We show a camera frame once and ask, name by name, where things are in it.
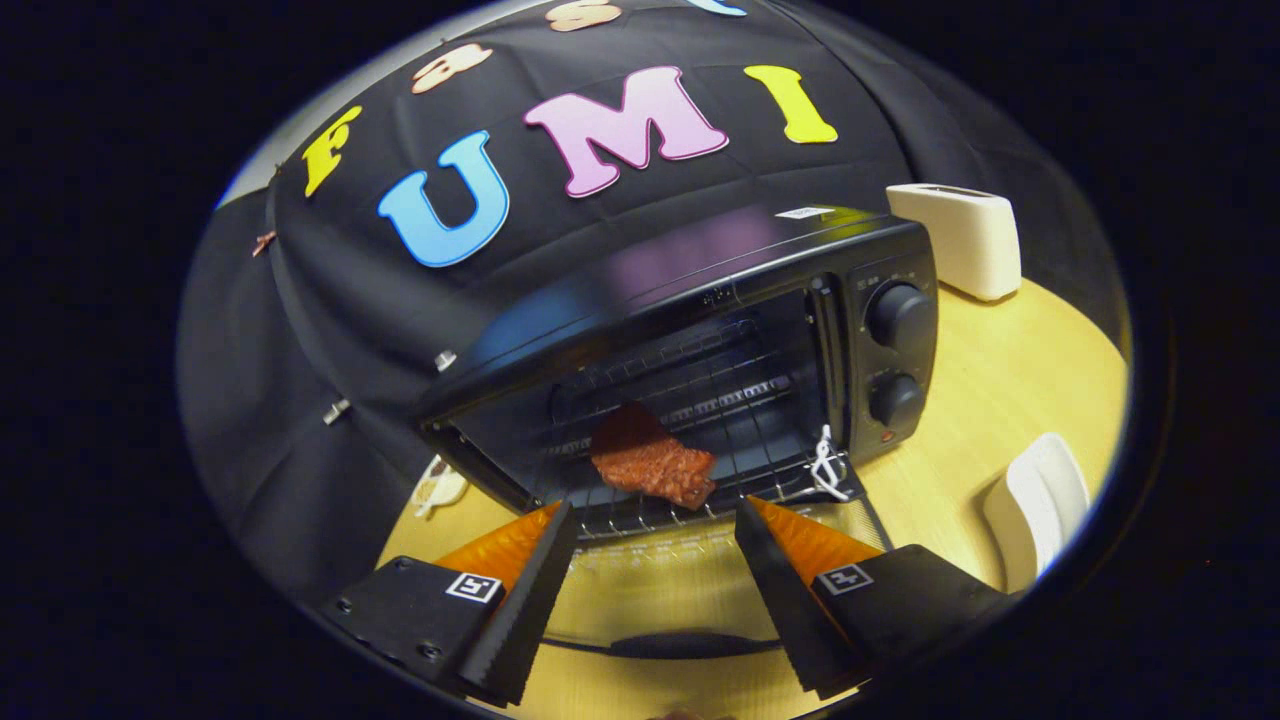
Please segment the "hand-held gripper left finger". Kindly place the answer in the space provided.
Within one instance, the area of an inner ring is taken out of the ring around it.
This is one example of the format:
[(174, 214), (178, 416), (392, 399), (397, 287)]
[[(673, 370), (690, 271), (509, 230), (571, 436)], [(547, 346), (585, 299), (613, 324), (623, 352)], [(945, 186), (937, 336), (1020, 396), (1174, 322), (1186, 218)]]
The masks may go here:
[(320, 614), (381, 661), (442, 692), (521, 702), (579, 541), (579, 510), (556, 502), (434, 562), (397, 556)]

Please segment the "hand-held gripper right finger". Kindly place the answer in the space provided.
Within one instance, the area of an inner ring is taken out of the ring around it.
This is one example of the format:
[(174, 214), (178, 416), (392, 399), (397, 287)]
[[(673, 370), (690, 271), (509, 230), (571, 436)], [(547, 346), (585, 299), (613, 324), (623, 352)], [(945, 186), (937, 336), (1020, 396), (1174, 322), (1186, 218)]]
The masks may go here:
[(823, 700), (937, 660), (1015, 601), (920, 544), (881, 551), (753, 496), (735, 538), (803, 689)]

